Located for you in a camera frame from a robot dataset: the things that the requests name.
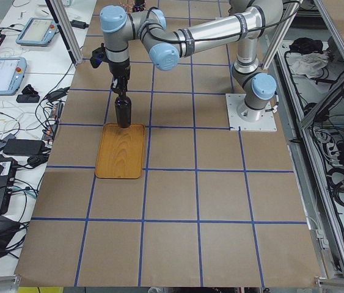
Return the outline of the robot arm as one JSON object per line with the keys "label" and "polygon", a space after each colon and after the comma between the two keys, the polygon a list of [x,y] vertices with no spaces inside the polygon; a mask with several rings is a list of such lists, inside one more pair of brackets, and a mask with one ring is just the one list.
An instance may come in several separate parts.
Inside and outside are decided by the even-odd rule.
{"label": "robot arm", "polygon": [[91,64],[93,67],[102,62],[109,64],[114,78],[111,89],[118,95],[115,99],[118,125],[127,128],[131,124],[131,100],[126,92],[130,79],[128,45],[132,40],[141,41],[152,63],[161,71],[173,69],[181,58],[237,42],[232,74],[246,92],[237,107],[238,116],[249,122],[259,120],[275,95],[276,82],[257,70],[257,40],[280,23],[282,12],[282,1],[230,1],[227,17],[168,32],[164,14],[156,7],[133,13],[117,5],[102,8],[104,42],[93,51]]}

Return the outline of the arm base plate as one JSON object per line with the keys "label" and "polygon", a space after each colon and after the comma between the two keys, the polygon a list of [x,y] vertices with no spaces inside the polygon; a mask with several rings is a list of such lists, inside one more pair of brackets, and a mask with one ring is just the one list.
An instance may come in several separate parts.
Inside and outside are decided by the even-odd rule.
{"label": "arm base plate", "polygon": [[246,94],[227,93],[225,95],[229,128],[231,131],[276,132],[276,122],[271,111],[271,103],[261,110],[253,110],[245,104]]}

